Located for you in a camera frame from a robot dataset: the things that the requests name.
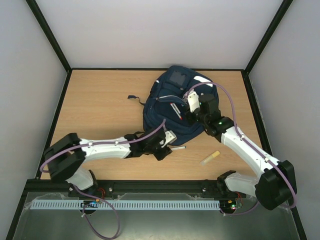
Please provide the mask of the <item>red cap marker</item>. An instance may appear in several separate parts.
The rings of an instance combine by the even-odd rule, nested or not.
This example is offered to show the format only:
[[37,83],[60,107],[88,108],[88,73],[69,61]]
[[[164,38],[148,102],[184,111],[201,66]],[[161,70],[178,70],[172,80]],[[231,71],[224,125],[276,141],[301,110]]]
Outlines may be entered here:
[[178,118],[180,120],[183,119],[182,115],[181,115],[181,111],[179,110],[179,108],[177,107],[177,105],[175,103],[170,103],[170,106],[172,107],[172,109],[174,110],[174,112],[176,113],[176,115],[178,116]]

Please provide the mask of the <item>black aluminium frame rail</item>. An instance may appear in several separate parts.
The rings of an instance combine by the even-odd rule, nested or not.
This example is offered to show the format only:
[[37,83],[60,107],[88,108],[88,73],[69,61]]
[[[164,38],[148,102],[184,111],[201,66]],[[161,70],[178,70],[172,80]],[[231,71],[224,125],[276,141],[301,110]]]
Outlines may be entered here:
[[[53,183],[51,180],[28,179],[23,194],[31,192],[57,192],[67,193],[69,197],[80,197],[75,188],[67,182]],[[137,194],[187,194],[200,196],[202,198],[213,198],[216,200],[236,199],[238,196],[247,195],[240,190],[235,192],[224,192],[221,194],[216,180],[98,180],[94,186],[84,193],[115,199],[126,193]]]

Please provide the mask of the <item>yellow highlighter pen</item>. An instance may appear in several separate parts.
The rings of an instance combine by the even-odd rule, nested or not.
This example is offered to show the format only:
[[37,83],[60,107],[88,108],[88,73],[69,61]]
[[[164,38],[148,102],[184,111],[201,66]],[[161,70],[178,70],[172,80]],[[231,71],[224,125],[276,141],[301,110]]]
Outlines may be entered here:
[[214,158],[216,158],[217,156],[219,156],[221,153],[220,153],[220,151],[215,151],[215,152],[213,152],[213,153],[211,153],[209,156],[207,156],[205,159],[203,159],[201,162],[200,162],[200,164],[202,165],[202,166],[204,166],[204,165],[206,165],[206,164],[208,164],[210,161],[212,161]]

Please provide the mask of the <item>navy blue backpack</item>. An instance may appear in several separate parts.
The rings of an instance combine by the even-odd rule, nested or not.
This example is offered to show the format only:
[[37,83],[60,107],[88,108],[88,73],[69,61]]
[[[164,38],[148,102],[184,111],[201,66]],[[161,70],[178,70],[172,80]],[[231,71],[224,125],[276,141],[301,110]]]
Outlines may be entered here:
[[165,119],[165,127],[173,131],[176,140],[172,146],[184,145],[204,131],[200,123],[190,123],[186,113],[188,103],[183,101],[185,93],[196,84],[204,83],[195,88],[198,95],[212,94],[219,98],[217,87],[211,79],[199,72],[180,65],[172,65],[154,82],[149,96],[143,105],[142,126],[144,131],[157,128]]

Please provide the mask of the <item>green cap marker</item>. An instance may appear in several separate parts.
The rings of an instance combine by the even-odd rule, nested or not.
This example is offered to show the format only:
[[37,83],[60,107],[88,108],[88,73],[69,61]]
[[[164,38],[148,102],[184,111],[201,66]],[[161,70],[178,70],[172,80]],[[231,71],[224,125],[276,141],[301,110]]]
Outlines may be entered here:
[[186,146],[177,146],[177,147],[171,148],[172,151],[183,150],[183,149],[186,149]]

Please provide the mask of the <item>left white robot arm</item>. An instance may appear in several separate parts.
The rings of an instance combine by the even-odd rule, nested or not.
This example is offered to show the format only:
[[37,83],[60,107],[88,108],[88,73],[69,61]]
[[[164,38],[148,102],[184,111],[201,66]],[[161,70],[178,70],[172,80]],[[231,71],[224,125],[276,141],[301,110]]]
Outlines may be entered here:
[[153,155],[163,160],[172,150],[169,144],[177,139],[171,130],[136,132],[109,140],[88,140],[69,133],[44,152],[42,173],[49,173],[54,183],[68,182],[81,191],[94,191],[97,187],[95,175],[83,168],[83,164],[100,159],[139,158]]

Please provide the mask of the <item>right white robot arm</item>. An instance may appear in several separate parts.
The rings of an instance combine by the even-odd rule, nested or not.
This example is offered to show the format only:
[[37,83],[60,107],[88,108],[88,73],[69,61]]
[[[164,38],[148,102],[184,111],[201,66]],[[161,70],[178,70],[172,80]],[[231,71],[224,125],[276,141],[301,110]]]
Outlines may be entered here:
[[233,150],[253,170],[255,176],[235,171],[219,178],[218,191],[229,196],[240,192],[255,197],[266,209],[273,210],[288,202],[287,208],[297,204],[295,171],[289,161],[279,161],[250,140],[232,119],[222,116],[215,97],[198,95],[194,90],[184,97],[191,121],[200,123],[204,131]]

